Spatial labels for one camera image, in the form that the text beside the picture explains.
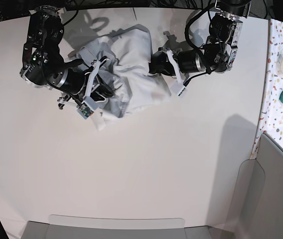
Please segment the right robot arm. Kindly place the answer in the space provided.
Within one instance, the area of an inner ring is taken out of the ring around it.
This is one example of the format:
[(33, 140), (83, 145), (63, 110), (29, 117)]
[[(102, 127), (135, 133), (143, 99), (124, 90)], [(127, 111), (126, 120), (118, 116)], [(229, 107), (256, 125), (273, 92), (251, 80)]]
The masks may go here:
[(47, 87), (62, 92), (58, 100), (60, 110), (70, 100), (81, 106), (86, 93), (93, 101), (101, 102), (114, 96), (114, 91), (99, 76), (93, 77), (96, 60), (86, 63), (82, 58), (65, 62), (60, 54), (59, 43), (64, 34), (65, 24), (59, 16), (59, 7), (41, 5), (30, 16), (27, 39), (23, 46), (20, 76), (36, 88)]

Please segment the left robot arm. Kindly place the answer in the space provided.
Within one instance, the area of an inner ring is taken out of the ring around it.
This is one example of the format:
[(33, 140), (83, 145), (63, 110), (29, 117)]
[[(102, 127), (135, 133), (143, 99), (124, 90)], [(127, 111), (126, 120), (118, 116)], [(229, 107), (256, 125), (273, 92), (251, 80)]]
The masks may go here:
[[(185, 26), (184, 36), (190, 49), (159, 48), (151, 57), (149, 72), (170, 77), (190, 74), (191, 77), (183, 81), (187, 87), (194, 78), (231, 70), (243, 25), (240, 19), (248, 17), (250, 8), (249, 0), (210, 0)], [(209, 35), (197, 46), (190, 38), (190, 28), (204, 14), (209, 18)]]

